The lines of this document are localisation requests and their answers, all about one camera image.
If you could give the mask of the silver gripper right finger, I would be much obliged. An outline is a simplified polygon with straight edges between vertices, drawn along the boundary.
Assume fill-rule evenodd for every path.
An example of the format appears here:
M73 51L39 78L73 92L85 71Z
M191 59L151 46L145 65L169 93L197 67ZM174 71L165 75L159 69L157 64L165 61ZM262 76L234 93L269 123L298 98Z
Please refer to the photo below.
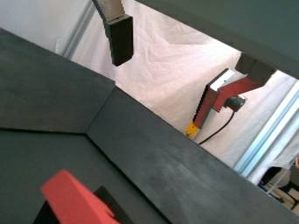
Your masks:
M270 65L242 53L235 71L226 68L206 85L193 125L201 129L211 110L221 111L229 98L262 88L276 71Z

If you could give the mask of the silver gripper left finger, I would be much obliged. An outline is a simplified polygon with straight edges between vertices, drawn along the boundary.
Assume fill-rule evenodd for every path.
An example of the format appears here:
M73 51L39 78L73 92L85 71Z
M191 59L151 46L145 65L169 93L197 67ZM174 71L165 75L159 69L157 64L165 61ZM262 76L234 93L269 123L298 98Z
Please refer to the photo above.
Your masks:
M134 18L126 14L122 0L91 0L103 19L113 64L118 67L134 56Z

